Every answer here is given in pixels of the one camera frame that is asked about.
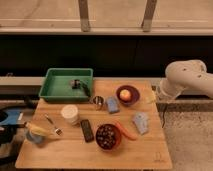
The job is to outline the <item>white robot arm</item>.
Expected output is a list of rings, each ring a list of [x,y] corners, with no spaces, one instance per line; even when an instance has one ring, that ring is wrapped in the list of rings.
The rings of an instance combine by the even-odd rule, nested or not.
[[[175,61],[167,65],[165,77],[147,97],[147,103],[157,99],[175,100],[184,90],[194,89],[213,99],[213,73],[207,72],[202,60]]]

